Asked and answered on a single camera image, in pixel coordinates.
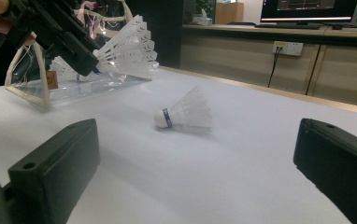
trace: shuttlecock feather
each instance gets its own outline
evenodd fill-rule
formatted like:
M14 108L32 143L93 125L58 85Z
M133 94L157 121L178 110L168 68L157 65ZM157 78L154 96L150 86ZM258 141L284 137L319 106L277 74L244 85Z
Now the shuttlecock feather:
M207 98L199 86L189 91L170 109L159 110L154 117L159 128L179 126L203 131L211 130L211 115Z
M150 31L142 17L136 16L114 35L93 55L99 60L89 76L101 73L120 73L134 77L151 79L149 70L158 67L155 61L157 53L153 50L155 43L150 40ZM75 78L79 81L88 78L79 75L61 57L56 57L50 65L50 70L60 77Z

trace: tabletop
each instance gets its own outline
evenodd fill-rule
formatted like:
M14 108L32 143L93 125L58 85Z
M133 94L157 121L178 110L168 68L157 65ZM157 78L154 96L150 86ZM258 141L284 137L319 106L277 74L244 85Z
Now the tabletop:
M349 223L293 164L302 118L357 136L357 112L158 69L153 81L49 110L0 87L0 183L63 127L96 119L101 164L68 223ZM159 129L156 111L199 85L210 133Z

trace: wall socket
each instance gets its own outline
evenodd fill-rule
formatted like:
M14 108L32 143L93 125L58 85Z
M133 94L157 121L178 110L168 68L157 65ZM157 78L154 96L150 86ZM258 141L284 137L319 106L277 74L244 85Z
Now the wall socket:
M303 46L303 43L275 41L272 52L276 53L278 48L281 48L279 54L300 56Z

